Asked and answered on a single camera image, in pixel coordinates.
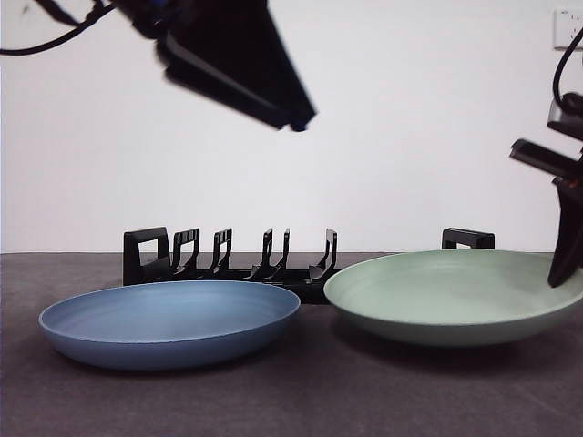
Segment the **white backdrop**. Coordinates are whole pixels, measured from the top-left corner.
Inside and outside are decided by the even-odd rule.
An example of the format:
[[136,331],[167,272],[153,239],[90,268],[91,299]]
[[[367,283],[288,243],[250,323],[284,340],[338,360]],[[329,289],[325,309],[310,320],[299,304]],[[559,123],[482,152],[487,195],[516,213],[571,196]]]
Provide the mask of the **white backdrop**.
[[[81,18],[90,2],[63,1]],[[449,226],[501,249],[552,250],[551,177],[508,158],[546,129],[552,11],[576,0],[271,0],[319,115],[275,131],[162,78],[118,12],[50,52],[2,58],[2,251],[121,251],[125,230],[274,227],[291,250],[439,247]],[[3,46],[60,35],[34,3],[2,3]],[[565,89],[583,91],[578,57]]]

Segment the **electrical socket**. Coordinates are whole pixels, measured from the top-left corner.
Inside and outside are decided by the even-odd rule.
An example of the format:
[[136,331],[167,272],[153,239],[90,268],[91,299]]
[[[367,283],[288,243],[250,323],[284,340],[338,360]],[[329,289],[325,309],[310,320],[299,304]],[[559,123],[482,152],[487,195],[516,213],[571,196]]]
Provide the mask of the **electrical socket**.
[[[583,27],[583,9],[556,9],[554,47],[566,49]],[[578,48],[583,48],[583,41]]]

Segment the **wire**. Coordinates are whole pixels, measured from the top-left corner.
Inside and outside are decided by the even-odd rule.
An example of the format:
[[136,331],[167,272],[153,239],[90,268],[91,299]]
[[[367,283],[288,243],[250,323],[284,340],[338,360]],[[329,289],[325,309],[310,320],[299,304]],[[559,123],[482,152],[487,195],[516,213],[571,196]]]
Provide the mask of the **wire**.
[[555,96],[555,101],[557,102],[558,106],[568,114],[572,113],[573,110],[563,102],[559,90],[559,84],[561,81],[561,76],[563,75],[563,70],[565,69],[565,65],[567,64],[567,61],[571,55],[573,55],[573,52],[575,52],[575,49],[581,40],[583,40],[583,28],[579,30],[579,33],[575,36],[575,38],[573,38],[573,41],[571,41],[571,44],[561,57],[561,60],[558,62],[557,70],[555,71],[555,77],[553,78],[553,95]]
[[116,7],[113,4],[103,6],[100,2],[96,2],[93,9],[87,16],[85,17],[85,21],[73,30],[67,32],[66,34],[56,38],[52,41],[47,43],[41,44],[39,46],[28,47],[28,48],[0,48],[0,55],[6,56],[26,56],[26,55],[33,55],[35,53],[44,52],[51,48],[60,46],[61,44],[66,43],[70,39],[73,39],[75,36],[79,35],[81,32],[86,30],[88,27],[94,25],[97,20],[99,20],[105,14],[113,11]]

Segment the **table surface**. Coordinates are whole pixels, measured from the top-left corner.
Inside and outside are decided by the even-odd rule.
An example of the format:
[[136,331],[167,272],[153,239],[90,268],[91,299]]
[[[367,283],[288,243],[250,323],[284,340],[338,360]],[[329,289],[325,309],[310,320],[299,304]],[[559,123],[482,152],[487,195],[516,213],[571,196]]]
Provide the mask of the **table surface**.
[[[379,254],[339,254],[340,267]],[[233,254],[233,267],[259,254]],[[291,264],[317,260],[293,254]],[[55,352],[37,317],[121,284],[120,254],[2,261],[2,435],[583,435],[583,309],[532,339],[439,350],[378,339],[331,306],[302,305],[251,356],[188,371],[105,371]]]

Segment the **plate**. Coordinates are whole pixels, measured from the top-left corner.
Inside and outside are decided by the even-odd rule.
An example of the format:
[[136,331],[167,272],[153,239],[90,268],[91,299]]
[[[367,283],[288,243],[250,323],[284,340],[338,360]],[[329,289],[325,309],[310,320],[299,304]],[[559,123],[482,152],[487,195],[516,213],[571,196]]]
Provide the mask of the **plate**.
[[552,328],[581,302],[581,270],[552,289],[550,263],[548,255],[491,249],[405,253],[344,269],[324,293],[349,321],[388,339],[505,343]]
[[232,360],[278,338],[300,307],[291,291],[193,280],[94,291],[44,310],[53,346],[98,367],[159,371]]

